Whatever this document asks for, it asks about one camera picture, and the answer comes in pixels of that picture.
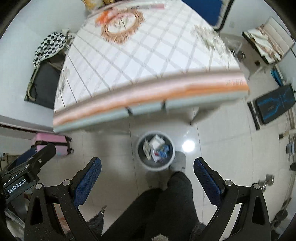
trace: person's leg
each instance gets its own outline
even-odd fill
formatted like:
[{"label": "person's leg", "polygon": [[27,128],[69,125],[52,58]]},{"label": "person's leg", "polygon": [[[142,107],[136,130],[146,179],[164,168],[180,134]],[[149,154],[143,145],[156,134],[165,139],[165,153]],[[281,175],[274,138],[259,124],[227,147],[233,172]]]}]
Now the person's leg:
[{"label": "person's leg", "polygon": [[144,236],[145,226],[161,193],[159,188],[142,193],[102,235],[100,241],[130,241],[141,231]]},{"label": "person's leg", "polygon": [[168,188],[159,195],[155,211],[145,229],[144,241],[161,234],[169,241],[188,241],[198,222],[187,176],[176,172],[168,181]]}]

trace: checkered cloth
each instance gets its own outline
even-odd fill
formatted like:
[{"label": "checkered cloth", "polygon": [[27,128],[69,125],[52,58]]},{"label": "checkered cloth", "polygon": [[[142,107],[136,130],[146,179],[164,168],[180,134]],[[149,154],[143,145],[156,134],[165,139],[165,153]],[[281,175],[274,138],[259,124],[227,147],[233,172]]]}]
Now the checkered cloth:
[{"label": "checkered cloth", "polygon": [[37,69],[41,61],[51,58],[57,54],[66,45],[68,37],[62,33],[51,33],[48,35],[35,51],[33,60],[34,69]]}]

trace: wall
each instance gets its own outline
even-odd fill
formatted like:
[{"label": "wall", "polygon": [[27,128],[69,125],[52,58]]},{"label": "wall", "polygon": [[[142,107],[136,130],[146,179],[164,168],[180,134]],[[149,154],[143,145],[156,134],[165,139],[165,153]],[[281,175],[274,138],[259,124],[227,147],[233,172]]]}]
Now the wall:
[{"label": "wall", "polygon": [[1,136],[7,136],[7,137],[14,137],[14,138],[32,140],[36,134],[35,133],[30,133],[30,132],[24,132],[24,131],[19,131],[19,130],[13,130],[13,129],[0,127],[0,135]]},{"label": "wall", "polygon": [[35,50],[54,31],[77,31],[86,17],[81,0],[31,0],[0,39],[0,122],[52,130],[53,111],[25,102]]},{"label": "wall", "polygon": [[0,152],[2,153],[23,154],[30,147],[30,140],[0,135]]},{"label": "wall", "polygon": [[264,24],[270,16],[284,26],[276,12],[264,0],[234,0],[222,33],[242,36],[244,30]]},{"label": "wall", "polygon": [[[296,46],[293,47],[294,53],[296,53]],[[296,89],[296,57],[290,51],[285,58],[278,64],[283,74],[283,77],[287,82],[292,83],[294,89]]]}]

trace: screw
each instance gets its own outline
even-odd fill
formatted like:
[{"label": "screw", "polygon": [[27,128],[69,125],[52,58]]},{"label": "screw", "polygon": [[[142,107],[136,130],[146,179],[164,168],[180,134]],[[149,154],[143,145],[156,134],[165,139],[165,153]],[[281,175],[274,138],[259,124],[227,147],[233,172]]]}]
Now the screw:
[{"label": "screw", "polygon": [[255,189],[259,189],[259,188],[260,188],[259,184],[257,184],[257,183],[254,183],[254,184],[253,184],[253,187],[254,187]]},{"label": "screw", "polygon": [[67,180],[64,180],[63,181],[63,185],[64,186],[68,186],[69,184],[70,184],[70,180],[67,179]]},{"label": "screw", "polygon": [[231,180],[226,180],[226,181],[225,181],[225,184],[226,184],[227,186],[232,186],[233,182],[232,182]]},{"label": "screw", "polygon": [[35,186],[35,188],[36,188],[37,190],[39,190],[40,188],[42,188],[42,184],[41,184],[41,183],[38,183],[38,184]]}]

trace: pink suitcase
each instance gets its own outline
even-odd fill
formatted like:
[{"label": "pink suitcase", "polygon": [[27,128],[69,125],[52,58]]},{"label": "pink suitcase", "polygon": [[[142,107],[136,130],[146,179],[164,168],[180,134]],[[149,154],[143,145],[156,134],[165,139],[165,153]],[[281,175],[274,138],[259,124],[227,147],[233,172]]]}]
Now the pink suitcase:
[{"label": "pink suitcase", "polygon": [[68,136],[55,135],[51,133],[38,133],[32,140],[32,147],[36,148],[36,151],[40,151],[47,144],[52,143],[55,145],[58,156],[66,156],[73,153],[74,150],[70,147],[72,139]]}]

